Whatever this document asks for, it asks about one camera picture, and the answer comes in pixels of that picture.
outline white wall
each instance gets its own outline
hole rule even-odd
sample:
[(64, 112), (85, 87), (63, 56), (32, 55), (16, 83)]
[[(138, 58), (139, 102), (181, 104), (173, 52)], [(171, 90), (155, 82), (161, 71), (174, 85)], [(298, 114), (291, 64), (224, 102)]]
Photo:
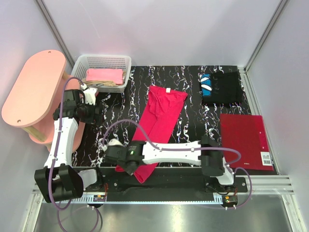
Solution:
[[(27, 59), (59, 47), (33, 0), (1, 0), (0, 31), (1, 109)], [(48, 153), (2, 117), (0, 147), (0, 228), (16, 232), (35, 183), (34, 171), (43, 167)]]
[(132, 65), (240, 65), (280, 0), (44, 0), (68, 49)]
[(309, 1), (290, 1), (249, 76), (280, 170), (309, 229)]

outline gray floor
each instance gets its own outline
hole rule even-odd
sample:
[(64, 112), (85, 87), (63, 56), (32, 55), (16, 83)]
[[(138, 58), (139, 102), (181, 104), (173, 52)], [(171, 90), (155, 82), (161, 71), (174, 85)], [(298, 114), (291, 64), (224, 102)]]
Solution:
[[(96, 213), (72, 204), (60, 213), (69, 232), (88, 232), (96, 222)], [(96, 232), (292, 232), (280, 196), (253, 195), (237, 210), (211, 210), (201, 205), (104, 205), (100, 209)], [(36, 232), (60, 232), (56, 210), (42, 204)]]

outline pink wooden stool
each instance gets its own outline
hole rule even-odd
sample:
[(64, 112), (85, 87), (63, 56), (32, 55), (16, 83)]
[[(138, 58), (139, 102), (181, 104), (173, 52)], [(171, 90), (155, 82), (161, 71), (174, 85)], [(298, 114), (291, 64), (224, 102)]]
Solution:
[[(69, 75), (64, 55), (46, 50), (30, 57), (20, 72), (2, 108), (3, 120), (29, 133), (32, 141), (48, 150), (54, 136), (53, 113), (61, 101), (62, 89)], [(70, 80), (66, 89), (79, 89), (78, 80)], [(81, 144), (85, 123), (80, 122), (73, 151)]]

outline black marbled mat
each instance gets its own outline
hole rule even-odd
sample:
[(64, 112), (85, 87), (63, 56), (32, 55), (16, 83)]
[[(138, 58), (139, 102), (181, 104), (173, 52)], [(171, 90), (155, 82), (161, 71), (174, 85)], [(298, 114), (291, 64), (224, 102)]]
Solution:
[[(199, 76), (215, 72), (235, 72), (237, 66), (138, 66), (132, 67), (125, 92), (100, 93), (97, 102), (105, 103), (102, 126), (86, 125), (80, 147), (72, 156), (73, 166), (110, 166), (104, 163), (102, 138), (106, 129), (120, 119), (132, 119), (139, 122), (147, 104), (150, 85), (170, 87), (188, 93), (178, 123), (169, 143), (185, 143), (200, 140), (206, 134), (219, 144), (220, 114), (251, 114), (246, 94), (241, 105), (202, 105)], [(109, 139), (117, 138), (127, 145), (135, 132), (135, 126), (122, 124), (110, 133)], [(190, 166), (184, 163), (160, 163), (159, 166)]]

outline blue and white cloth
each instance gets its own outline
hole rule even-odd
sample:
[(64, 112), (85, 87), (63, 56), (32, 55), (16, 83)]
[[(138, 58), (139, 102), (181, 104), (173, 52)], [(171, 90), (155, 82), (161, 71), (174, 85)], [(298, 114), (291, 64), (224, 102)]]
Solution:
[(200, 79), (203, 96), (211, 96), (211, 80), (209, 74), (204, 74)]

